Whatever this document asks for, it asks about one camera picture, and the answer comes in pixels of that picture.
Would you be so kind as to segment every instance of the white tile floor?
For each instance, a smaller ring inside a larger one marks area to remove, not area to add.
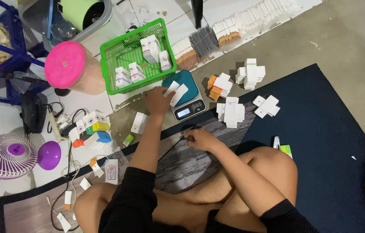
[[[322,2],[322,0],[296,1],[301,7],[301,11],[299,11],[299,13],[302,13]],[[212,26],[217,21],[227,18],[235,12],[243,11],[246,8],[251,7],[259,2],[260,1],[258,0],[206,0],[204,1],[203,20],[201,24],[202,26],[205,26],[206,24]],[[123,20],[127,27],[130,27],[133,24],[140,26],[144,22],[150,22],[160,17],[163,18],[166,23],[168,38],[171,45],[178,40],[189,36],[190,33],[195,31],[194,16],[192,13],[190,0],[126,0],[119,4],[118,8],[119,11],[123,14]],[[246,42],[246,40],[241,41],[239,44],[233,46],[231,49]],[[219,56],[222,56],[224,52],[227,52],[227,50],[214,52],[210,55],[212,59],[199,64],[198,67],[204,65],[209,61],[212,61]],[[99,110],[108,115],[116,110],[115,107],[118,104],[126,101],[128,98],[136,94],[142,93],[143,91],[160,85],[160,83],[161,82],[151,84],[149,86],[135,90],[131,93],[116,94],[113,96],[109,96],[106,92],[103,92],[100,95],[92,96],[72,91],[66,97],[58,98],[58,96],[56,96],[54,93],[54,89],[52,88],[46,90],[44,93],[48,98],[48,102],[55,102],[60,100],[65,105],[65,114],[67,115],[73,114],[77,109],[80,108],[85,108],[88,111]],[[43,133],[41,133],[40,135],[32,135],[31,137],[31,140],[38,148],[46,141],[55,140],[53,134],[48,134],[46,132],[47,122],[48,119],[46,119]],[[60,172],[64,167],[66,167],[67,163],[66,155],[68,153],[68,143],[61,142],[60,146],[62,148],[63,155],[59,165],[54,170],[45,171],[39,166],[36,166],[33,169],[37,186],[42,186],[61,177]],[[113,148],[109,146],[96,151],[86,150],[84,147],[81,147],[73,150],[73,157],[76,160],[79,160],[82,164],[84,164],[93,156],[109,155],[112,153],[112,151]]]

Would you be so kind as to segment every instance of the black shorts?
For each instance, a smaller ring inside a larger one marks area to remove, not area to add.
[[[252,231],[240,230],[229,225],[225,225],[214,220],[218,213],[218,209],[213,209],[209,212],[207,219],[206,233],[253,233]]]

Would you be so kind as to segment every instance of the concrete floor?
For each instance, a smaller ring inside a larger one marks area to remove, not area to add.
[[[257,87],[317,63],[365,132],[364,0],[327,0],[193,71],[197,84],[203,86],[200,91],[209,108],[216,106],[205,97],[210,76],[224,72],[234,78],[237,67],[247,58],[257,58],[259,66],[266,66],[266,76]],[[245,93],[247,91],[242,87],[233,85],[229,96]],[[138,100],[114,113],[113,117],[116,114],[123,116],[130,109],[146,111]],[[177,123],[169,112],[163,129]]]

